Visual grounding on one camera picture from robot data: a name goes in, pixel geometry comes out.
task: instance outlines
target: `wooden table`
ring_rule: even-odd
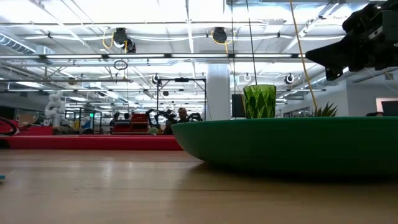
[[[246,177],[184,152],[0,151],[0,223],[398,223],[398,184]]]

